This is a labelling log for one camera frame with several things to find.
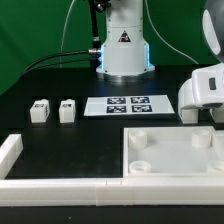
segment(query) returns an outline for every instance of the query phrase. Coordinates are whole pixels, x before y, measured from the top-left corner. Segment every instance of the white plastic tray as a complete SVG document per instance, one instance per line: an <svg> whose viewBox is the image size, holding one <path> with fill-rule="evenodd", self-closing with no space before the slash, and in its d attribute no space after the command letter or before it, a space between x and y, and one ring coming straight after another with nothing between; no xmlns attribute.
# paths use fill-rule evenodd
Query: white plastic tray
<svg viewBox="0 0 224 224"><path fill-rule="evenodd" d="M125 129L124 176L224 175L224 146L220 141L211 127ZM139 170L130 170L136 164ZM150 171L144 171L144 165Z"/></svg>

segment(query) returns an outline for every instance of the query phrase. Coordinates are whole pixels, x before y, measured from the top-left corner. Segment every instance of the warning label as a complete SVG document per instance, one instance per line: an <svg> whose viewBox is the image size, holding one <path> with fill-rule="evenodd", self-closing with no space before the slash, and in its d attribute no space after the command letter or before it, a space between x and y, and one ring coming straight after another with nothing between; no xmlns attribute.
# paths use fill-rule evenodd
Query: warning label
<svg viewBox="0 0 224 224"><path fill-rule="evenodd" d="M131 42L126 31L123 32L118 42Z"/></svg>

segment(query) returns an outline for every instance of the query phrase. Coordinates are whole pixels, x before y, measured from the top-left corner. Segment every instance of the white robot body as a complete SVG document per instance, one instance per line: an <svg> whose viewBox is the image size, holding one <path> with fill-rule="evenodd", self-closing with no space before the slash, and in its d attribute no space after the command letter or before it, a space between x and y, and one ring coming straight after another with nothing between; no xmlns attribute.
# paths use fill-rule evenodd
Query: white robot body
<svg viewBox="0 0 224 224"><path fill-rule="evenodd" d="M107 39L102 45L99 78L135 81L154 71L143 38L142 0L113 0L107 9Z"/></svg>
<svg viewBox="0 0 224 224"><path fill-rule="evenodd" d="M193 71L181 87L178 112L183 123L197 123L198 109L210 109L215 122L224 122L224 3L207 0L202 18L205 40L222 63Z"/></svg>

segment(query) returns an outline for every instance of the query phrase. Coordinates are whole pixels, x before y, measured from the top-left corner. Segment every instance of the white cube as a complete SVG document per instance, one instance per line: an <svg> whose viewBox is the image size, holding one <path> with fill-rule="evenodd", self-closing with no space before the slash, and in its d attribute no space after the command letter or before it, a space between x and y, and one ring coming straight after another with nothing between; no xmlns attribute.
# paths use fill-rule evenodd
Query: white cube
<svg viewBox="0 0 224 224"><path fill-rule="evenodd" d="M61 101L59 108L60 123L72 123L75 121L75 101Z"/></svg>
<svg viewBox="0 0 224 224"><path fill-rule="evenodd" d="M32 123L44 123L46 122L50 114L50 107L48 100L35 101L30 109L30 116Z"/></svg>
<svg viewBox="0 0 224 224"><path fill-rule="evenodd" d="M224 106L210 109L210 114L215 123L224 123Z"/></svg>

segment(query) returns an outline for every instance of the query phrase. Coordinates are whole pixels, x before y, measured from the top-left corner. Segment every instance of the small white block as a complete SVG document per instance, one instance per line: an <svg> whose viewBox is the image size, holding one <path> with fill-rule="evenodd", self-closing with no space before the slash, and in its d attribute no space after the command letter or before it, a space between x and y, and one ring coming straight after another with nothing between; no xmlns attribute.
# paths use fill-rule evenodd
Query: small white block
<svg viewBox="0 0 224 224"><path fill-rule="evenodd" d="M50 114L50 107L48 100L35 101L30 109L30 116L32 123L44 123L46 122L48 115Z"/></svg>
<svg viewBox="0 0 224 224"><path fill-rule="evenodd" d="M198 109L180 109L179 115L183 124L198 123Z"/></svg>
<svg viewBox="0 0 224 224"><path fill-rule="evenodd" d="M210 114L215 123L224 123L224 107L210 109Z"/></svg>
<svg viewBox="0 0 224 224"><path fill-rule="evenodd" d="M72 123L75 121L75 101L65 100L61 101L59 108L60 123Z"/></svg>

